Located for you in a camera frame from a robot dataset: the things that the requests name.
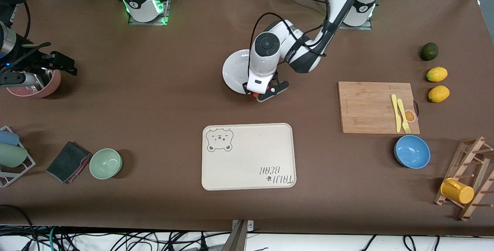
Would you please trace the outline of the blue cup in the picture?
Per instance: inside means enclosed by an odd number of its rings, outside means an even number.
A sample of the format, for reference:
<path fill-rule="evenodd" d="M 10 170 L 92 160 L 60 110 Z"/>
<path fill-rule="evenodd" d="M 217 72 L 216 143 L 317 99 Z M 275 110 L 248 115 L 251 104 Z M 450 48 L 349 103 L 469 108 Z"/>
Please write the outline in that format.
<path fill-rule="evenodd" d="M 19 136 L 9 130 L 0 130 L 0 143 L 17 146 L 19 144 Z"/>

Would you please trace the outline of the pale green cup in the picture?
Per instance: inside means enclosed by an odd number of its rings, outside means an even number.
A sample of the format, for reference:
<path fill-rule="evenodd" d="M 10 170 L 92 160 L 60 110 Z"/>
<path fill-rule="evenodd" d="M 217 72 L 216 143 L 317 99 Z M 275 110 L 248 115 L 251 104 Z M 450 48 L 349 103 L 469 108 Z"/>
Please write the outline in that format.
<path fill-rule="evenodd" d="M 0 142 L 0 165 L 18 167 L 28 156 L 26 149 Z"/>

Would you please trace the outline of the white round plate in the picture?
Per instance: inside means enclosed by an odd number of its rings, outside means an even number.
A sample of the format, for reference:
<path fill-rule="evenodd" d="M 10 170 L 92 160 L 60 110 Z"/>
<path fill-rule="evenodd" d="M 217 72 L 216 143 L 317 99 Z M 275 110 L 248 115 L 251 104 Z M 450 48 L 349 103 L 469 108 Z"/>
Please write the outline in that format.
<path fill-rule="evenodd" d="M 242 84 L 247 83 L 249 71 L 250 50 L 239 50 L 231 54 L 223 64 L 222 76 L 226 85 L 238 94 L 252 94 L 252 91 L 244 91 Z"/>

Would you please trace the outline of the yellow plastic knife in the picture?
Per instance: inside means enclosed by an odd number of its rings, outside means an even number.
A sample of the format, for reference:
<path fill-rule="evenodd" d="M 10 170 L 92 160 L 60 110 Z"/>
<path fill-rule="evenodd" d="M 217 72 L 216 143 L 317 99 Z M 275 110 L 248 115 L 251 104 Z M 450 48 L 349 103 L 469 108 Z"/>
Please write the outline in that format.
<path fill-rule="evenodd" d="M 396 132 L 400 133 L 401 128 L 402 128 L 402 119 L 399 114 L 399 109 L 398 109 L 398 103 L 397 103 L 397 96 L 395 94 L 391 95 L 391 101 L 394 109 L 394 116 L 395 116 L 395 121 L 396 121 Z"/>

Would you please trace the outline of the metal scoop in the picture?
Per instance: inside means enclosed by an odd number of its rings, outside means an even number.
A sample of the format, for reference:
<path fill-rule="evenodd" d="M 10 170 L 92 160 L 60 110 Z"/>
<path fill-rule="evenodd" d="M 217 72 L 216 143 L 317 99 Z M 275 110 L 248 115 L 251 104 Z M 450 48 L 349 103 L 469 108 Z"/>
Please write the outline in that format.
<path fill-rule="evenodd" d="M 30 82 L 26 88 L 32 92 L 39 92 L 44 89 L 53 77 L 53 70 L 46 68 L 34 68 L 32 71 L 23 72 Z"/>

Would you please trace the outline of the dark green avocado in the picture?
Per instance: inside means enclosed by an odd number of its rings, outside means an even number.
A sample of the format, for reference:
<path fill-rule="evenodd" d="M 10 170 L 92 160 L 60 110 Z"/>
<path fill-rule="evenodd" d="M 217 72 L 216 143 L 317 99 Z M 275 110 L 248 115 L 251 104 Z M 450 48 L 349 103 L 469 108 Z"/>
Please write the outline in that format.
<path fill-rule="evenodd" d="M 423 61 L 431 61 L 433 59 L 436 59 L 439 54 L 439 47 L 436 43 L 434 42 L 429 42 L 426 43 L 421 51 L 420 51 L 420 58 Z"/>

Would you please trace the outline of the yellow lemon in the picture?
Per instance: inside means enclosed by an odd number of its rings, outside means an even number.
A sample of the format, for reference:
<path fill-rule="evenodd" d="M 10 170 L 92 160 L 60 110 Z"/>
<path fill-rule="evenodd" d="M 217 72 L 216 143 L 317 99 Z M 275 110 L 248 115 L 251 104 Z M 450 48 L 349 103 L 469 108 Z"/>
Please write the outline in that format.
<path fill-rule="evenodd" d="M 446 100 L 450 96 L 450 90 L 448 87 L 439 85 L 432 88 L 428 93 L 428 100 L 431 103 L 440 103 Z"/>
<path fill-rule="evenodd" d="M 443 67 L 432 68 L 426 73 L 426 80 L 428 82 L 434 82 L 434 83 L 441 82 L 445 80 L 447 77 L 448 77 L 448 71 L 446 68 Z"/>

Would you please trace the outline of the yellow mug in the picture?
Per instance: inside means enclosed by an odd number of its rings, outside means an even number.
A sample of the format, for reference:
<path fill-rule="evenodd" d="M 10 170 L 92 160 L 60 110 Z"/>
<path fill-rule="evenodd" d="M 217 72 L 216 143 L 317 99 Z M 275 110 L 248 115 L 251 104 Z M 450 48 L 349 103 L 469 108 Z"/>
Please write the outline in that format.
<path fill-rule="evenodd" d="M 442 196 L 459 202 L 460 204 L 471 202 L 475 195 L 475 191 L 471 186 L 461 183 L 454 178 L 447 178 L 442 182 L 440 193 Z"/>

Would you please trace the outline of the blue bowl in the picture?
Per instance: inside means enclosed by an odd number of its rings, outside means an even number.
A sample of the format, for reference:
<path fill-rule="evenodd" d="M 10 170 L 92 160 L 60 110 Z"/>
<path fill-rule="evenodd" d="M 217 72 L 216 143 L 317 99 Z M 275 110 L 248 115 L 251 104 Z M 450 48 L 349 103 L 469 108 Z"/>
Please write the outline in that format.
<path fill-rule="evenodd" d="M 431 154 L 424 140 L 409 134 L 397 140 L 394 145 L 394 156 L 404 167 L 418 170 L 429 164 Z"/>

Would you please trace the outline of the cream tray with bear print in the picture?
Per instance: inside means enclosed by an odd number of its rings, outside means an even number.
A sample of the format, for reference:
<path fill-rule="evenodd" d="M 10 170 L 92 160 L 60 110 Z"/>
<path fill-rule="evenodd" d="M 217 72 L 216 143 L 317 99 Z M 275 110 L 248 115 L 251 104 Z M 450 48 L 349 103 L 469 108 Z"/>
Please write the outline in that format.
<path fill-rule="evenodd" d="M 205 190 L 291 188 L 296 167 L 287 123 L 210 125 L 202 133 Z"/>

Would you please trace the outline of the metal bracket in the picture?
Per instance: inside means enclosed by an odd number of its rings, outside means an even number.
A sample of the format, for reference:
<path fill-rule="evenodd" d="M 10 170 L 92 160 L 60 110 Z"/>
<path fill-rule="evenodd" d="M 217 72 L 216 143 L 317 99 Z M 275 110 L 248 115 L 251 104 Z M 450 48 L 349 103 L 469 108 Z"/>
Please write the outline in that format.
<path fill-rule="evenodd" d="M 254 231 L 253 220 L 237 220 L 233 224 L 233 230 L 230 236 L 232 236 L 232 243 L 228 251 L 245 251 L 247 234 Z"/>

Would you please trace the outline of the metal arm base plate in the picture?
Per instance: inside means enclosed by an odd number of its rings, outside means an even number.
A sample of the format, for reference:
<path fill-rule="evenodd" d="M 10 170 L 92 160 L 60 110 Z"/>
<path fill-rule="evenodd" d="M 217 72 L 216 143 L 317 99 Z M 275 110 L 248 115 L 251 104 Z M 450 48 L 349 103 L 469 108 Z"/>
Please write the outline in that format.
<path fill-rule="evenodd" d="M 344 22 L 339 26 L 341 29 L 355 30 L 355 31 L 370 31 L 372 29 L 371 19 L 367 19 L 364 24 L 360 26 L 350 26 Z"/>
<path fill-rule="evenodd" d="M 130 25 L 167 25 L 171 0 L 148 0 L 140 9 L 126 6 Z"/>

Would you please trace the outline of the wooden mug rack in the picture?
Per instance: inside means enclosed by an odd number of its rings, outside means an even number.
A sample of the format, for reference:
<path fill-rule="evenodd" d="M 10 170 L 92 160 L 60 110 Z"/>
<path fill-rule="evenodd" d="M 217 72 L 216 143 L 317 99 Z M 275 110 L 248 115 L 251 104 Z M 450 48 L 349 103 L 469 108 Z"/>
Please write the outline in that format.
<path fill-rule="evenodd" d="M 433 202 L 436 205 L 451 204 L 457 206 L 459 208 L 457 219 L 459 220 L 470 220 L 477 208 L 494 207 L 494 204 L 483 203 L 484 196 L 490 194 L 494 196 L 494 147 L 487 143 L 488 140 L 488 138 L 481 136 L 460 141 L 442 180 L 443 182 L 447 178 L 454 178 L 471 186 L 475 191 L 474 199 L 467 204 L 460 204 L 442 196 L 440 187 L 434 198 Z"/>

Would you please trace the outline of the bamboo cutting board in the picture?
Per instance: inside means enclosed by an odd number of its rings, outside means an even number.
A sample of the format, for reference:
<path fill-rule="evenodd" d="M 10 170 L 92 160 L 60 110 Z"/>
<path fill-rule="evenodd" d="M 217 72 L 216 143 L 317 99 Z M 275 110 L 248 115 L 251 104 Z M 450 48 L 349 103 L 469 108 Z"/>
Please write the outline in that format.
<path fill-rule="evenodd" d="M 345 134 L 405 134 L 396 132 L 391 95 L 403 102 L 404 110 L 418 117 L 410 83 L 338 82 L 341 130 Z M 409 123 L 411 134 L 420 134 L 417 121 Z"/>

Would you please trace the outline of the pink bowl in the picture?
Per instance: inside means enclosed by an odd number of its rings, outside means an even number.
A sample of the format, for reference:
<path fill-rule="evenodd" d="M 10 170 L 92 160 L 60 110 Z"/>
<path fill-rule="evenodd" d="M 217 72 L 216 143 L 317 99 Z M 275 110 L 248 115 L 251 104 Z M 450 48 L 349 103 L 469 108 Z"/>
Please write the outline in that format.
<path fill-rule="evenodd" d="M 36 87 L 33 85 L 33 86 L 21 86 L 21 87 L 7 87 L 7 91 L 9 91 L 9 93 L 14 96 L 25 99 L 36 99 L 36 98 L 47 97 L 53 94 L 58 89 L 61 83 L 60 70 L 48 70 L 48 73 L 51 74 L 51 80 L 41 90 L 37 90 Z"/>

